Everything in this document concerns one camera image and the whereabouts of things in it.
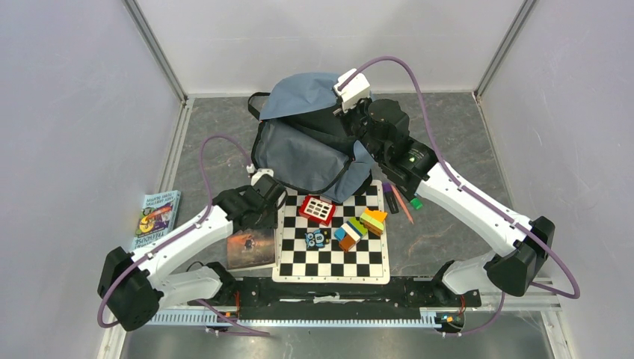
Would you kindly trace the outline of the dark Tale of Two Cities book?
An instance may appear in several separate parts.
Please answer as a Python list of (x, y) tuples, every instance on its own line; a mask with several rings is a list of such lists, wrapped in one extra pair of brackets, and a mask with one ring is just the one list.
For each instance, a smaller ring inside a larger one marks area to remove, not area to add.
[(227, 270), (265, 269), (277, 264), (274, 229), (244, 230), (227, 238)]

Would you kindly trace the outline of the blue grey backpack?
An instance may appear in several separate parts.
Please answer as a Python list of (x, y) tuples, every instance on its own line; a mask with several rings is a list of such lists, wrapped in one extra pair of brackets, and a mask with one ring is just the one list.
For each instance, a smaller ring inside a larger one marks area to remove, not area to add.
[(369, 188), (375, 161), (334, 114), (338, 80), (336, 73), (294, 74), (253, 93), (247, 110), (259, 122), (250, 154), (255, 168), (272, 170), (298, 192), (343, 203)]

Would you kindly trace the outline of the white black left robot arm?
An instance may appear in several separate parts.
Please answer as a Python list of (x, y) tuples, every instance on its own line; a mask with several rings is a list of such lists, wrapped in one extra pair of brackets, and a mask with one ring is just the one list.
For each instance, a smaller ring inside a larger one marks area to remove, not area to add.
[(122, 247), (110, 251), (97, 288), (102, 299), (99, 325), (134, 331), (166, 307), (209, 299), (229, 303), (236, 281), (219, 263), (183, 273), (175, 269), (239, 231), (267, 227), (285, 192), (264, 174), (252, 185), (222, 191), (201, 213), (161, 239), (131, 252)]

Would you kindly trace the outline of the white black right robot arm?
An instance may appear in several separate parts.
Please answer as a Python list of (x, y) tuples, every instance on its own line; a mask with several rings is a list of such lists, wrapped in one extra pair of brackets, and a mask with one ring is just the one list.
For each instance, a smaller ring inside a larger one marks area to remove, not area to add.
[(548, 257), (543, 247), (552, 245), (551, 220), (531, 220), (473, 188), (429, 146), (410, 136), (410, 118), (394, 100), (362, 99), (347, 111), (337, 107), (333, 115), (408, 200), (422, 198), (441, 206), (490, 246), (486, 254), (449, 261), (437, 272), (431, 286), (437, 303), (453, 304), (461, 294), (483, 286), (525, 295)]

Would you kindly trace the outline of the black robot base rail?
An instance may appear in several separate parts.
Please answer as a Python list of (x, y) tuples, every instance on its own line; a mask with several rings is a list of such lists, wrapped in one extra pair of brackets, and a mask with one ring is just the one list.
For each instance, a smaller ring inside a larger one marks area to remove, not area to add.
[(236, 278), (219, 263), (211, 267), (221, 273), (221, 288), (205, 304), (219, 311), (233, 307), (235, 318), (248, 323), (442, 326), (449, 313), (482, 305), (477, 289), (454, 294), (438, 276), (396, 276), (385, 284), (281, 283), (270, 277)]

